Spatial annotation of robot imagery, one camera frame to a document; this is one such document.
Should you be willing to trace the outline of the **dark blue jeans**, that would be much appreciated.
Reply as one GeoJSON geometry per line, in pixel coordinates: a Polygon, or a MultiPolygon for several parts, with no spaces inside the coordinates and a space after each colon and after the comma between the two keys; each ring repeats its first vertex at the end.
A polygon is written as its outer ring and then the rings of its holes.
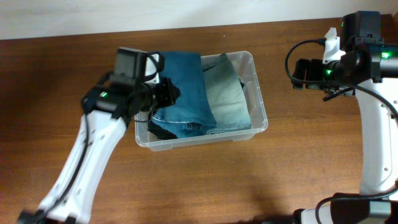
{"type": "Polygon", "coordinates": [[[177,138],[205,135],[216,121],[208,103],[201,55],[178,51],[160,54],[165,63],[159,77],[170,78],[181,95],[174,105],[159,109],[151,121],[177,138]]]}

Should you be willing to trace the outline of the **dark navy clothing bundle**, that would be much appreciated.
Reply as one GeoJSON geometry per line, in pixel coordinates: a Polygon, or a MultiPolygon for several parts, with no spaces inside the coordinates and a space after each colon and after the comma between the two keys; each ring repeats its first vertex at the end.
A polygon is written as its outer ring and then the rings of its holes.
{"type": "Polygon", "coordinates": [[[177,139],[177,136],[155,124],[153,121],[149,121],[147,125],[148,132],[155,135],[158,139],[161,140],[171,140],[177,139]]]}

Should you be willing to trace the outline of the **light blue jeans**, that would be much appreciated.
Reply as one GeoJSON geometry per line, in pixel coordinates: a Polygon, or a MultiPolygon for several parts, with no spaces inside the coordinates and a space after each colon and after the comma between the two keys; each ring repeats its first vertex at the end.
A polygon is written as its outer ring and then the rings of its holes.
{"type": "Polygon", "coordinates": [[[203,65],[208,103],[216,121],[207,134],[243,131],[252,128],[244,92],[232,61],[226,54],[203,65]]]}

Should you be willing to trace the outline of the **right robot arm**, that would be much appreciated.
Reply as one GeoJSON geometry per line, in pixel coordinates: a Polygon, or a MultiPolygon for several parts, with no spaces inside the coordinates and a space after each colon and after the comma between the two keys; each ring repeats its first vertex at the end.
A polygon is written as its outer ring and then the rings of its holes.
{"type": "Polygon", "coordinates": [[[354,96],[359,104],[363,171],[359,192],[336,193],[313,209],[298,209],[294,223],[397,222],[397,46],[385,43],[381,15],[344,16],[317,44],[321,59],[300,59],[288,71],[295,89],[325,92],[325,99],[354,96]]]}

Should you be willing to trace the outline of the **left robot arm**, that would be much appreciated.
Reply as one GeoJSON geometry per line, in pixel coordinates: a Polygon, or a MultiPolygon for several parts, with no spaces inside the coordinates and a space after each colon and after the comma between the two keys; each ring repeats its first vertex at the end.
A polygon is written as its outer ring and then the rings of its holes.
{"type": "Polygon", "coordinates": [[[160,52],[118,49],[113,71],[81,100],[78,136],[56,183],[38,210],[22,211],[18,223],[89,223],[103,172],[135,115],[174,105],[180,96],[159,76],[164,67],[160,52]]]}

